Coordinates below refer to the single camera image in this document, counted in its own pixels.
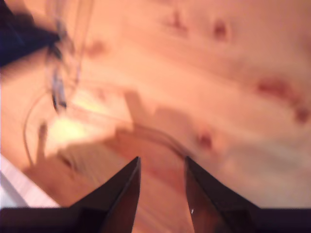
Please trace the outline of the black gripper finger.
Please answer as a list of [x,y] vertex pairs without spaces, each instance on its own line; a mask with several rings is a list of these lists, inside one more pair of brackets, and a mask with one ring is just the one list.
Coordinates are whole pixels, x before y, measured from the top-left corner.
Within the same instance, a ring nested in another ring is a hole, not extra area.
[[60,40],[58,33],[34,23],[28,12],[13,12],[0,2],[0,66],[4,67]]
[[74,233],[130,233],[138,208],[141,160],[135,157],[72,207],[80,213]]
[[249,200],[226,187],[189,156],[185,158],[185,188],[196,233],[256,233]]

